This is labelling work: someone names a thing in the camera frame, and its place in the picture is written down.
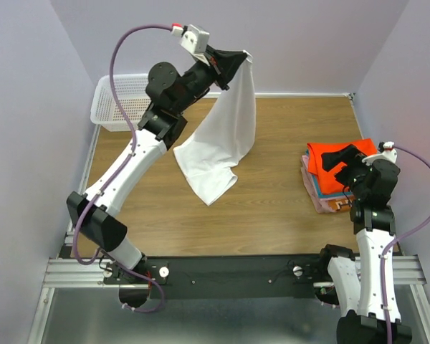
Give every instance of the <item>perforated basket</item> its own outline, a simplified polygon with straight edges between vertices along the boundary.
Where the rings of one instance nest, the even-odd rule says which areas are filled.
[[[145,93],[148,75],[115,75],[114,80],[116,93],[121,105],[132,123],[137,124],[150,104],[150,98]],[[94,124],[100,124],[109,131],[129,130],[113,99],[108,75],[100,78],[95,88],[91,106],[91,121]]]

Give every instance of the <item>wooden tabletop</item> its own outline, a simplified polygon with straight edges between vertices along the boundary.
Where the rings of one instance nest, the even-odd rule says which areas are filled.
[[[175,146],[197,128],[214,100],[185,112],[188,125]],[[253,149],[233,168],[239,180],[206,206],[191,190],[173,152],[146,172],[130,193],[119,221],[147,255],[318,253],[327,243],[358,251],[348,212],[317,214],[300,172],[308,142],[360,138],[346,97],[258,98]],[[130,140],[130,133],[100,130],[91,185]],[[79,251],[95,245],[80,237]]]

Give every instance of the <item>red cloth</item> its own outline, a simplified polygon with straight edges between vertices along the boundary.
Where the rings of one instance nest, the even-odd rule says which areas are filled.
[[[341,171],[341,168],[343,168],[343,166],[345,165],[344,163],[340,163],[330,172],[324,171],[322,167],[322,153],[337,152],[350,144],[357,147],[367,156],[377,153],[376,147],[374,146],[374,143],[370,138],[347,143],[307,144],[307,147],[309,148],[309,166],[307,167],[307,170],[316,176],[322,194],[336,194],[343,190],[344,185],[336,181],[335,174]]]

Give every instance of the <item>white towel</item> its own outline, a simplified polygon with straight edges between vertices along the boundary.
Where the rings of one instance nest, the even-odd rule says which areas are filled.
[[[255,139],[252,56],[247,58],[194,133],[173,152],[190,187],[208,206],[237,181],[231,172]]]

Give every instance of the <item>purple cable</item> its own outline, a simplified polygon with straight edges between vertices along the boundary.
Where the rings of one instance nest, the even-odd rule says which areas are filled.
[[[124,111],[124,108],[121,105],[120,100],[118,98],[118,94],[116,93],[115,81],[113,79],[113,67],[115,66],[115,60],[116,60],[116,55],[118,54],[118,50],[120,49],[121,44],[123,44],[125,39],[128,38],[134,32],[144,30],[144,29],[162,29],[162,30],[172,31],[172,27],[170,25],[162,25],[162,24],[149,24],[149,25],[143,25],[140,27],[134,27],[134,28],[130,29],[129,31],[127,31],[123,36],[121,36],[121,38],[118,40],[118,43],[116,44],[115,50],[113,50],[113,55],[112,55],[112,58],[110,60],[110,69],[109,69],[110,88],[112,90],[112,95],[113,95],[113,99],[115,100],[116,106],[118,107],[119,111],[123,115],[123,118],[126,121],[126,123],[128,124],[130,132],[132,134],[132,153],[128,154],[128,156],[126,157],[126,159],[124,159],[123,163],[121,163],[121,165],[118,167],[118,169],[115,172],[113,172],[111,177],[109,177],[109,179],[106,180],[106,182],[100,187],[100,194],[103,191],[105,191],[105,189],[112,183],[112,181],[115,180],[115,178],[120,174],[120,172],[124,169],[124,167],[126,167],[126,165],[128,164],[128,162],[130,161],[130,159],[132,158],[132,156],[135,152],[135,148],[137,147],[137,138],[135,136],[134,124],[130,121],[128,115]],[[78,252],[78,236],[80,234],[81,225],[82,225],[83,221],[85,220],[87,213],[92,208],[92,205],[99,199],[99,197],[100,197],[99,194],[96,194],[96,195],[94,195],[94,197],[92,197],[92,199],[89,201],[89,203],[83,209],[83,211],[80,214],[80,217],[79,217],[79,219],[75,225],[75,231],[73,233],[73,254],[75,256],[75,259],[82,265],[92,264],[96,260],[97,256],[100,253],[100,248],[98,247],[95,250],[92,258],[86,261],[86,260],[82,259],[82,257],[80,256],[80,253]],[[163,300],[164,300],[164,291],[162,290],[161,286],[156,281],[153,281],[152,279],[150,279],[146,276],[138,274],[137,272],[129,270],[119,263],[117,263],[117,264],[122,269],[124,269],[127,273],[133,274],[136,277],[142,278],[143,280],[146,280],[148,282],[153,283],[154,285],[156,285],[158,287],[159,292],[161,293],[161,303],[157,307],[155,307],[151,310],[141,310],[141,311],[137,310],[137,312],[152,312],[154,310],[157,310],[163,304]]]
[[[422,158],[421,156],[411,152],[410,150],[403,148],[401,146],[395,145],[396,149],[399,149],[400,151],[406,152],[408,154],[411,154],[415,158],[418,158],[420,161],[422,161],[425,165],[427,165],[428,168],[430,168],[430,163]],[[386,248],[382,251],[381,256],[381,288],[382,288],[382,303],[384,307],[388,307],[388,300],[387,300],[387,285],[386,285],[386,260],[384,259],[384,256],[387,254],[388,250],[391,249],[397,242],[411,236],[412,234],[417,233],[421,229],[423,229],[427,224],[430,222],[430,215],[426,218],[424,222],[419,224],[416,228],[412,229],[411,231],[406,232],[405,234],[402,234],[392,240]],[[393,336],[392,336],[392,325],[390,321],[390,313],[388,310],[384,310],[384,315],[386,317],[386,325],[387,325],[387,343],[392,344],[393,342]]]

